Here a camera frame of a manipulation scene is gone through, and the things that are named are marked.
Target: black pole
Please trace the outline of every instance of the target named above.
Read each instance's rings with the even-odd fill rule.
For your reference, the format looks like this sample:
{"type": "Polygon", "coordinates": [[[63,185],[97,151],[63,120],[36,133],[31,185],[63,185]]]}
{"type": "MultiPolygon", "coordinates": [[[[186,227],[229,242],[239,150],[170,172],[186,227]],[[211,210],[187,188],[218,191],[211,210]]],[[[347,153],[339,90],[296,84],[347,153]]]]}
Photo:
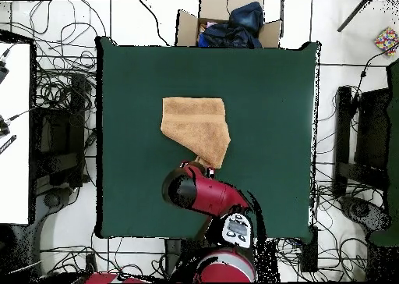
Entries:
{"type": "Polygon", "coordinates": [[[353,17],[358,14],[358,12],[362,9],[362,7],[368,2],[369,0],[362,0],[357,6],[356,8],[353,10],[353,12],[351,13],[351,15],[344,21],[344,23],[341,24],[341,26],[338,28],[338,32],[340,33],[347,25],[348,23],[351,22],[351,20],[353,19],[353,17]]]}
{"type": "Polygon", "coordinates": [[[282,38],[284,36],[284,0],[280,0],[280,19],[281,19],[280,38],[282,38]]]}

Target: power cord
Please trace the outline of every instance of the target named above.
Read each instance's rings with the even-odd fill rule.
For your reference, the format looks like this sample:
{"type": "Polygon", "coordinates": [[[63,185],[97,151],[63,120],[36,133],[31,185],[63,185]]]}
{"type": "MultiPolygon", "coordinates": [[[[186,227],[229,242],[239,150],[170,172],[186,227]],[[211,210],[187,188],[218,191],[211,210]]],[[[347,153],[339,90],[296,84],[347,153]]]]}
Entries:
{"type": "MultiPolygon", "coordinates": [[[[378,55],[374,55],[373,57],[371,57],[371,58],[369,59],[369,61],[365,64],[365,68],[363,69],[363,71],[362,71],[361,74],[360,74],[360,81],[358,82],[358,91],[360,90],[360,85],[362,84],[363,78],[366,76],[365,71],[366,71],[367,68],[369,67],[370,62],[371,62],[374,58],[376,58],[376,57],[378,57],[378,56],[380,56],[380,55],[383,55],[384,53],[387,53],[388,51],[391,51],[392,49],[396,48],[398,45],[399,45],[399,42],[397,42],[395,45],[391,46],[391,47],[388,48],[387,50],[382,51],[382,52],[380,52],[378,55]]],[[[352,101],[351,101],[350,113],[351,113],[351,116],[352,116],[352,117],[355,115],[355,113],[356,113],[356,111],[357,111],[357,109],[358,109],[358,97],[359,97],[359,92],[358,92],[358,91],[356,91],[356,94],[355,94],[355,96],[353,97],[353,99],[352,99],[352,101]]]]}

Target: white floor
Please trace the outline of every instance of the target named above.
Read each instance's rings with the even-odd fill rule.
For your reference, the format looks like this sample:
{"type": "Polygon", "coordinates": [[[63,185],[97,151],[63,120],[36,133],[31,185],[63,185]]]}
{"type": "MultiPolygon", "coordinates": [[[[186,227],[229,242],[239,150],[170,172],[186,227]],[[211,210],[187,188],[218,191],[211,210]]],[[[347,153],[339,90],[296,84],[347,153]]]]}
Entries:
{"type": "MultiPolygon", "coordinates": [[[[175,43],[175,26],[178,9],[184,9],[194,15],[198,13],[199,0],[147,0],[148,6],[153,10],[159,21],[159,31],[161,36],[173,45],[175,43]]],[[[339,86],[357,86],[360,72],[365,63],[373,55],[380,53],[374,45],[373,39],[382,30],[390,26],[397,32],[399,31],[399,16],[395,9],[392,9],[389,2],[375,0],[366,6],[341,32],[337,28],[344,22],[346,17],[356,7],[361,0],[284,0],[284,36],[281,38],[282,48],[300,48],[304,42],[319,41],[322,44],[320,56],[320,108],[319,118],[330,116],[334,112],[331,100],[339,86]]],[[[77,38],[73,44],[66,45],[61,52],[60,48],[50,49],[54,43],[38,42],[40,48],[37,49],[38,55],[58,56],[69,55],[79,57],[83,51],[88,55],[96,55],[94,50],[94,37],[98,35],[111,36],[117,44],[121,45],[164,45],[163,41],[157,36],[157,28],[152,15],[139,3],[138,0],[116,0],[116,1],[88,1],[93,9],[101,18],[104,28],[97,17],[87,4],[82,1],[71,1],[76,10],[76,22],[89,22],[93,28],[87,30],[82,36],[77,38]]],[[[50,18],[48,30],[40,35],[47,25],[48,3],[45,2],[34,13],[33,22],[37,31],[37,36],[47,42],[65,39],[72,31],[73,26],[67,26],[74,22],[74,10],[69,1],[53,1],[50,4],[50,18]]],[[[31,36],[31,34],[16,24],[20,23],[30,27],[30,12],[36,2],[14,2],[12,4],[12,31],[31,36]]],[[[279,19],[280,0],[265,0],[266,21],[279,19]]],[[[9,12],[6,4],[0,3],[0,29],[10,30],[9,12]]],[[[76,33],[86,29],[86,25],[76,25],[76,33]]],[[[385,67],[393,62],[397,56],[386,57],[384,55],[376,58],[372,66],[367,70],[367,76],[362,82],[362,91],[370,91],[381,87],[387,87],[387,77],[385,67]]],[[[44,68],[50,68],[46,59],[43,59],[44,68]]],[[[95,126],[95,118],[90,120],[89,127],[95,126]]],[[[328,136],[334,131],[334,119],[319,123],[318,140],[328,136]]],[[[329,151],[333,147],[333,137],[329,137],[320,142],[317,146],[318,152],[329,151]]],[[[95,145],[89,150],[87,155],[95,155],[95,145]]],[[[333,152],[320,154],[317,156],[318,162],[332,162],[333,152]]],[[[87,159],[87,167],[93,180],[96,176],[96,165],[94,158],[87,159]]],[[[330,176],[332,165],[318,165],[317,168],[330,176]]],[[[322,183],[328,178],[321,173],[317,173],[316,179],[322,183]]],[[[92,183],[86,184],[79,194],[77,202],[56,215],[47,219],[41,237],[41,249],[52,249],[64,247],[62,252],[44,252],[43,267],[47,271],[56,262],[61,260],[71,246],[89,246],[90,237],[95,225],[95,205],[96,190],[92,183]]],[[[359,225],[347,220],[334,207],[327,211],[320,209],[317,219],[320,230],[319,245],[320,252],[330,248],[335,249],[334,238],[325,229],[326,227],[336,236],[338,243],[349,237],[364,238],[364,234],[359,225]]],[[[112,261],[115,260],[121,239],[113,238],[110,240],[99,240],[94,237],[94,248],[97,252],[104,253],[104,257],[112,261]]],[[[365,248],[358,242],[350,241],[343,247],[343,251],[349,257],[355,258],[356,255],[365,258],[365,248]]],[[[158,260],[164,252],[164,241],[161,239],[133,239],[124,238],[119,247],[118,264],[137,264],[141,267],[144,274],[150,274],[154,270],[151,267],[152,260],[158,260]],[[149,252],[154,254],[135,254],[134,252],[149,252]]],[[[80,258],[78,264],[83,268],[84,260],[80,258]]],[[[100,270],[107,270],[106,261],[97,259],[100,270]]],[[[330,250],[320,255],[319,266],[335,266],[338,262],[337,251],[330,250]]],[[[301,281],[294,270],[283,262],[279,263],[281,281],[301,281]]],[[[338,280],[340,272],[323,271],[329,279],[338,280]]],[[[307,279],[311,279],[309,274],[303,274],[307,279]]],[[[320,280],[322,275],[315,274],[316,279],[320,280]]],[[[364,273],[355,271],[356,279],[364,279],[364,273]]]]}

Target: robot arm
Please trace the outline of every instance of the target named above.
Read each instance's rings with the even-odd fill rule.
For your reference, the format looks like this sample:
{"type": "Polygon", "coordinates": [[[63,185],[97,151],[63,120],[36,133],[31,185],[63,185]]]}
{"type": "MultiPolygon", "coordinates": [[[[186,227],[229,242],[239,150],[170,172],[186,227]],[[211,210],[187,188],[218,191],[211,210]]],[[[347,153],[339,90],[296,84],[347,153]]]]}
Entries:
{"type": "Polygon", "coordinates": [[[176,282],[255,282],[250,203],[240,190],[212,179],[213,169],[183,162],[162,186],[165,201],[209,215],[208,245],[195,252],[175,275],[176,282]]]}

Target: robot display screen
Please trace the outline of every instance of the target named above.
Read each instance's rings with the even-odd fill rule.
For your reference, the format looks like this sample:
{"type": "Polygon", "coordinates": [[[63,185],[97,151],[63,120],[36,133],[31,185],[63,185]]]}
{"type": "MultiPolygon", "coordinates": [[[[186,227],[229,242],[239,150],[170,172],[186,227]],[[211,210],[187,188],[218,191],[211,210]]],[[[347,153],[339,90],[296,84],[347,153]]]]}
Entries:
{"type": "Polygon", "coordinates": [[[247,227],[237,221],[230,221],[228,223],[228,230],[243,236],[246,236],[248,232],[247,227]]]}

